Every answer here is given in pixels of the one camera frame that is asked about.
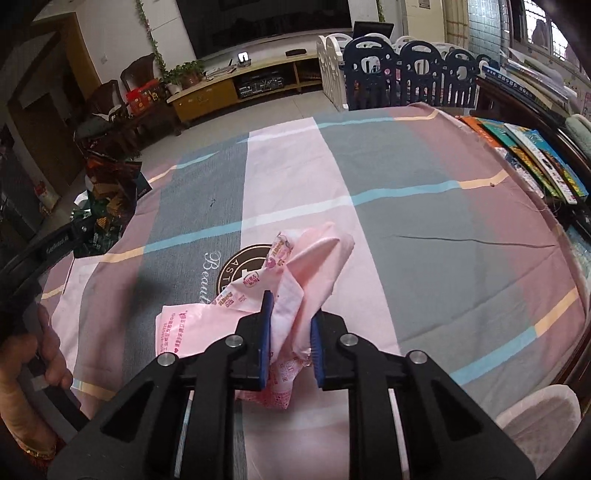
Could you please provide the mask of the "person's left hand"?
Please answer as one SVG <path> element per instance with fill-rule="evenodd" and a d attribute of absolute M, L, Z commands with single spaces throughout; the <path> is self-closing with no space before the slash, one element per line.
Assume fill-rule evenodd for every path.
<path fill-rule="evenodd" d="M 1 418 L 19 447 L 34 459 L 51 460 L 57 449 L 57 435 L 27 400 L 18 377 L 22 367 L 37 353 L 46 361 L 45 380 L 49 386 L 69 389 L 73 376 L 60 351 L 60 340 L 50 326 L 50 316 L 40 305 L 38 318 L 42 336 L 31 333 L 9 337 L 1 346 Z"/>

